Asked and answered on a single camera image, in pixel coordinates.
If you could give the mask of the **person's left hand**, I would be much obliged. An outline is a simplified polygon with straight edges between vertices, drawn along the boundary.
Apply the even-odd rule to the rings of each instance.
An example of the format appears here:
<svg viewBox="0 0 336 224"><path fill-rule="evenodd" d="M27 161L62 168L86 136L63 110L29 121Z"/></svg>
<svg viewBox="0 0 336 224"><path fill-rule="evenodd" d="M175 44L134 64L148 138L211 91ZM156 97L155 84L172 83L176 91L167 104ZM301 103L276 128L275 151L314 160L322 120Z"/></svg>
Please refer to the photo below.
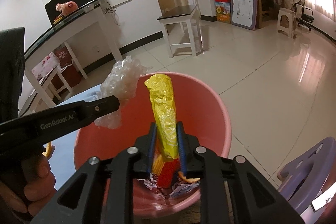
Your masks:
<svg viewBox="0 0 336 224"><path fill-rule="evenodd" d="M25 223L55 195L55 176L44 155L1 167L1 223Z"/></svg>

